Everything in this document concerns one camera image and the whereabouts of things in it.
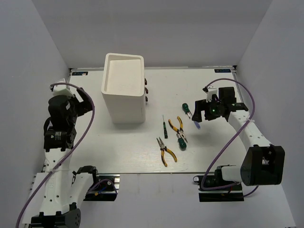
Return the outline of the blue handled screwdriver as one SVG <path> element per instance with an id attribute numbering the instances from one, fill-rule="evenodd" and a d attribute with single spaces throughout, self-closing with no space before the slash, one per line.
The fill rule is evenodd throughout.
<path id="1" fill-rule="evenodd" d="M 195 126 L 197 127 L 197 129 L 200 129 L 200 124 L 196 121 L 194 121 Z"/>

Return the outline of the stubby green screwdriver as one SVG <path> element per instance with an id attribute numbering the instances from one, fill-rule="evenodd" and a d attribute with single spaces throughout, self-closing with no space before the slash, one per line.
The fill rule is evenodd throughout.
<path id="1" fill-rule="evenodd" d="M 185 112 L 185 114 L 188 116 L 188 118 L 191 119 L 191 112 L 187 103 L 182 104 L 182 109 Z"/>
<path id="2" fill-rule="evenodd" d="M 187 148 L 187 144 L 185 143 L 184 139 L 180 136 L 180 134 L 176 134 L 177 138 L 178 138 L 178 144 L 179 147 L 182 151 L 186 150 Z"/>

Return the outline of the white drawer cabinet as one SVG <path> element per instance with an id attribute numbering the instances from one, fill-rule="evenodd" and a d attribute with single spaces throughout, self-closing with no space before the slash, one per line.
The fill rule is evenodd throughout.
<path id="1" fill-rule="evenodd" d="M 144 58 L 108 53 L 101 92 L 114 124 L 141 124 L 146 120 Z"/>

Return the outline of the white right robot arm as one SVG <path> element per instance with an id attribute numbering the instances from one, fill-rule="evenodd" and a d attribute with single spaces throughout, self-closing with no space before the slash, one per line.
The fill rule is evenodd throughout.
<path id="1" fill-rule="evenodd" d="M 285 151 L 266 139 L 244 103 L 238 103 L 233 87 L 212 86 L 203 88 L 206 99 L 195 102 L 192 120 L 215 120 L 223 117 L 235 129 L 247 153 L 240 166 L 218 166 L 213 176 L 205 175 L 200 187 L 203 190 L 226 189 L 236 184 L 246 186 L 278 185 L 282 181 Z"/>

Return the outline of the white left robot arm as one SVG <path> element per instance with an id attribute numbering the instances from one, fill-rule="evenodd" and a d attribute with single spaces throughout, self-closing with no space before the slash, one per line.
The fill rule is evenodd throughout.
<path id="1" fill-rule="evenodd" d="M 44 187 L 39 213 L 31 218 L 32 228 L 78 228 L 81 222 L 80 206 L 89 189 L 100 185 L 95 166 L 70 169 L 72 152 L 80 144 L 76 137 L 76 120 L 88 112 L 95 112 L 92 99 L 76 88 L 79 101 L 68 86 L 51 88 L 53 97 L 48 101 L 50 117 L 44 125 L 46 177 L 39 184 Z"/>

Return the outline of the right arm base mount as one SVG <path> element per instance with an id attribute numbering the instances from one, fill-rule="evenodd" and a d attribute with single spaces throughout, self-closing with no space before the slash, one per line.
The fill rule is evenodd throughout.
<path id="1" fill-rule="evenodd" d="M 240 202 L 244 201 L 242 185 L 238 184 L 232 187 L 219 190 L 203 190 L 200 186 L 203 175 L 193 177 L 193 183 L 199 188 L 199 202 Z M 220 177 L 211 174 L 208 175 L 205 182 L 205 188 L 214 188 L 223 185 L 232 184 L 232 181 L 224 181 Z"/>

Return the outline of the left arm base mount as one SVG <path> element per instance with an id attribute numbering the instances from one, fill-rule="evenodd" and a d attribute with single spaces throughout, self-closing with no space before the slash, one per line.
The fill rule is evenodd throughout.
<path id="1" fill-rule="evenodd" d="M 95 187 L 93 184 L 90 190 L 84 198 L 84 201 L 95 201 L 95 202 L 114 202 L 119 191 L 120 174 L 98 174 L 97 176 L 98 185 Z"/>

